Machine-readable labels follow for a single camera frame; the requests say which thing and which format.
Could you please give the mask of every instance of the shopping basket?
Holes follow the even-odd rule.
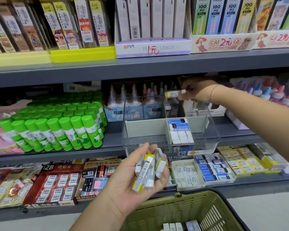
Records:
[[[227,199],[215,189],[178,192],[144,202],[121,231],[160,231],[163,223],[197,220],[202,231],[250,231]]]

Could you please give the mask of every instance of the shelf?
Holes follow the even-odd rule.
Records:
[[[251,130],[238,130],[225,116],[214,117],[213,120],[221,136],[221,141],[218,144],[219,147],[264,142]],[[102,147],[100,148],[0,156],[0,166],[117,155],[125,155],[125,150],[122,146],[122,122],[109,122],[104,133]]]
[[[0,87],[289,66],[289,48],[0,67]]]
[[[237,198],[271,193],[289,192],[289,175],[258,174],[249,177],[237,178],[234,183],[214,186],[226,198]],[[164,191],[155,194],[152,198],[171,196],[174,191]],[[76,206],[24,209],[23,207],[0,209],[0,221],[18,220],[26,218],[44,217],[81,213],[90,202],[81,202]]]

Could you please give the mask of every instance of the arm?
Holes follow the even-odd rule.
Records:
[[[137,209],[153,194],[162,190],[169,179],[167,166],[165,166],[161,178],[155,181],[154,188],[146,187],[142,194],[132,190],[132,185],[136,179],[135,165],[142,155],[148,151],[155,152],[156,149],[156,144],[149,146],[148,143],[145,143],[133,151],[118,166],[104,189],[78,217],[70,231],[119,231],[128,214]]]
[[[224,106],[289,161],[288,107],[203,78],[188,79],[182,88],[188,86],[193,90],[179,99],[197,99]]]

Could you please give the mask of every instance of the floor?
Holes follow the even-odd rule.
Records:
[[[289,230],[289,192],[228,199],[251,231]],[[0,231],[68,231],[79,214],[0,222]]]

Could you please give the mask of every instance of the hand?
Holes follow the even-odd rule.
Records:
[[[142,194],[134,191],[132,186],[136,180],[135,165],[140,160],[141,156],[148,151],[154,153],[157,149],[156,144],[149,146],[145,143],[141,147],[133,151],[122,162],[114,174],[110,177],[101,194],[107,194],[110,200],[114,203],[117,209],[123,216],[127,216],[132,211],[137,209],[141,203],[149,199],[156,192],[161,191],[167,184],[169,179],[168,163],[165,166],[161,178],[155,181],[154,188],[145,187]]]
[[[178,96],[179,100],[203,101],[212,103],[211,94],[213,89],[218,85],[217,82],[206,77],[191,77],[183,82],[182,89],[191,88],[192,91],[187,91]]]

